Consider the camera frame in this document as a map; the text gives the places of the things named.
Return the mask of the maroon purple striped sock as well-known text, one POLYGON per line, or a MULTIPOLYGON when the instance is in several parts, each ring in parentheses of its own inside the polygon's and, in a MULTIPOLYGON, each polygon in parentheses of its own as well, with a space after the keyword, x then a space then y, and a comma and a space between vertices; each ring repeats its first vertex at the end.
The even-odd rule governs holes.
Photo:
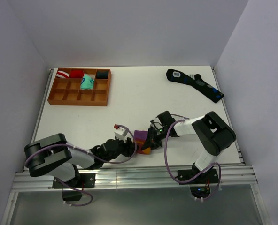
POLYGON ((142 131, 142 130, 135 130, 134 131, 134 138, 135 142, 137 144, 137 154, 142 154, 142 155, 150 155, 151 154, 151 149, 147 148, 142 150, 142 146, 147 139, 147 131, 142 131))

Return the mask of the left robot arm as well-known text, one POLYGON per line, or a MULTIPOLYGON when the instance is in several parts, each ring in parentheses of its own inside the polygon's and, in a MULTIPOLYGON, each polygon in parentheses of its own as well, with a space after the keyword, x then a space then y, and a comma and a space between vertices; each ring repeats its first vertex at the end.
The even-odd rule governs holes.
POLYGON ((129 137, 125 140, 109 139, 86 150, 69 143, 62 133, 24 147, 25 166, 29 169, 31 177, 48 174, 59 178, 69 187, 75 187, 80 183, 78 166, 87 170, 100 169, 105 163, 119 164, 113 160, 120 155, 127 157, 124 163, 130 160, 136 151, 137 146, 129 137))

